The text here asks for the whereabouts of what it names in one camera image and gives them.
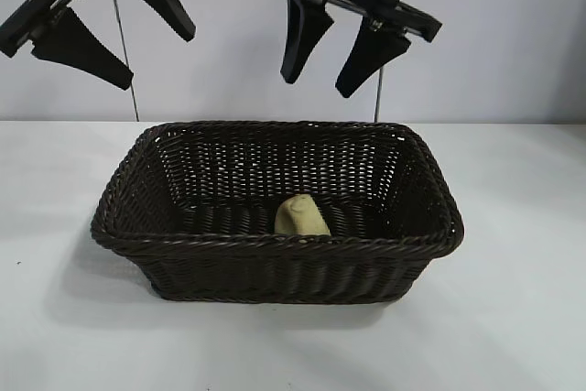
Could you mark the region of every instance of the metal rod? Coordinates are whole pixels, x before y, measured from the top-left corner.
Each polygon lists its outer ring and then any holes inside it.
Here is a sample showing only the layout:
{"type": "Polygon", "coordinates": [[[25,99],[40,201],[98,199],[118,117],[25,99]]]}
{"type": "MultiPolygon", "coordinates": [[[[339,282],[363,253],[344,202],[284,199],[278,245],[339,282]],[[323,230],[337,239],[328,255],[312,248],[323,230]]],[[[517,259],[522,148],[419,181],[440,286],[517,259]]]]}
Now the metal rod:
{"type": "Polygon", "coordinates": [[[374,121],[378,123],[381,112],[381,97],[383,96],[383,78],[385,77],[385,66],[378,71],[378,86],[376,87],[376,107],[374,108],[374,121]]]}
{"type": "MultiPolygon", "coordinates": [[[[122,41],[122,50],[125,54],[125,63],[126,67],[130,69],[130,62],[128,61],[128,50],[126,49],[126,38],[125,32],[122,28],[122,19],[120,18],[120,6],[118,5],[118,0],[112,0],[114,3],[114,11],[116,13],[116,21],[118,22],[118,30],[120,31],[120,40],[122,41]]],[[[135,94],[135,84],[133,81],[130,82],[130,94],[132,96],[132,103],[135,107],[135,118],[136,121],[140,122],[140,117],[138,116],[138,104],[136,102],[136,94],[135,94]]]]}

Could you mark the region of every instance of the basket rim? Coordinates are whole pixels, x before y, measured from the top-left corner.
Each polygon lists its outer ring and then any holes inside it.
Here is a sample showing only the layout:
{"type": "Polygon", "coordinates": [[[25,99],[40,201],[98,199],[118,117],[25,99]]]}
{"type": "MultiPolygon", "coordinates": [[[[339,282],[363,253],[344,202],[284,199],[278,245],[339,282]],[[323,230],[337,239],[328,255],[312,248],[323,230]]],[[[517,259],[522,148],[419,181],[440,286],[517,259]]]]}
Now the basket rim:
{"type": "Polygon", "coordinates": [[[128,152],[126,158],[108,182],[92,219],[92,236],[103,247],[112,249],[125,256],[165,255],[165,250],[172,255],[169,258],[178,259],[182,255],[192,255],[194,252],[226,255],[230,251],[234,256],[255,256],[262,252],[263,256],[294,255],[318,257],[394,257],[401,259],[433,259],[452,253],[463,239],[463,224],[456,202],[450,194],[440,168],[432,156],[427,144],[421,137],[406,125],[396,123],[361,123],[361,122],[260,122],[260,121],[195,121],[191,123],[165,123],[146,129],[128,152]],[[393,133],[403,133],[417,144],[423,155],[422,161],[427,172],[436,185],[436,196],[444,206],[444,227],[435,233],[401,238],[363,239],[348,236],[318,236],[318,235],[283,235],[283,234],[153,234],[129,233],[119,231],[114,227],[114,217],[111,210],[112,194],[120,191],[124,186],[124,179],[120,176],[131,175],[137,166],[141,154],[150,147],[150,143],[163,135],[169,129],[193,129],[197,125],[206,126],[262,126],[277,125],[279,127],[323,127],[348,130],[377,130],[382,132],[392,130],[393,133]]]}

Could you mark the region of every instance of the white tabletop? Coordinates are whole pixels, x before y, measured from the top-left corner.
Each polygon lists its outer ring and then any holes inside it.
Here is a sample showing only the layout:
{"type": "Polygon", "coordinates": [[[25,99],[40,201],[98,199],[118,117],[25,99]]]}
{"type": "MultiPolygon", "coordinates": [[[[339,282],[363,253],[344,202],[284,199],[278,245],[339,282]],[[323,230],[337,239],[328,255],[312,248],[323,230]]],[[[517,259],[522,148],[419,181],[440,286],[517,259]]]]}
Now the white tabletop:
{"type": "Polygon", "coordinates": [[[388,307],[156,298],[88,234],[147,126],[0,123],[0,390],[586,389],[586,126],[413,125],[467,235],[388,307]]]}

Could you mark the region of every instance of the dark brown wicker basket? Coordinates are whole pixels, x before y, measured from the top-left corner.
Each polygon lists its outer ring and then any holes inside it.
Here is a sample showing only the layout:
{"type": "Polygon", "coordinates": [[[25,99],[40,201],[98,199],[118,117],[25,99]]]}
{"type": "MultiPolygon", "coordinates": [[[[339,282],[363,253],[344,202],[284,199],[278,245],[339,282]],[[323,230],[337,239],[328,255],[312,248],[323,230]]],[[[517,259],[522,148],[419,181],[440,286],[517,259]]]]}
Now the dark brown wicker basket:
{"type": "Polygon", "coordinates": [[[357,304],[401,298],[463,237],[419,136],[402,125],[199,122],[141,135],[92,222],[164,299],[357,304]],[[329,236],[273,234],[308,193],[329,236]]]}

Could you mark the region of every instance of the white wall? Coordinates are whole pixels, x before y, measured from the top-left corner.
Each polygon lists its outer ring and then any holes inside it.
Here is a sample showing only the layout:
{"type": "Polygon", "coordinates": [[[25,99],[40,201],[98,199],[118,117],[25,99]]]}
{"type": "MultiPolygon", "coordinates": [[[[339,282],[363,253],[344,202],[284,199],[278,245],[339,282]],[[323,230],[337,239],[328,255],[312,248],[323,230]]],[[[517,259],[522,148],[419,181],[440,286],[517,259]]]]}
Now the white wall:
{"type": "Polygon", "coordinates": [[[444,23],[389,65],[382,116],[586,122],[586,0],[405,0],[444,23]]]}
{"type": "MultiPolygon", "coordinates": [[[[0,18],[22,0],[0,0],[0,18]]],[[[120,0],[145,120],[370,120],[375,81],[351,100],[334,83],[360,23],[336,25],[298,83],[279,75],[285,0],[182,0],[198,34],[189,45],[139,0],[120,0]]],[[[413,38],[385,72],[389,121],[586,121],[586,0],[405,0],[444,23],[429,45],[413,38]]],[[[121,55],[110,0],[74,6],[121,55]]],[[[28,50],[0,57],[0,118],[131,120],[130,95],[28,50]]]]}

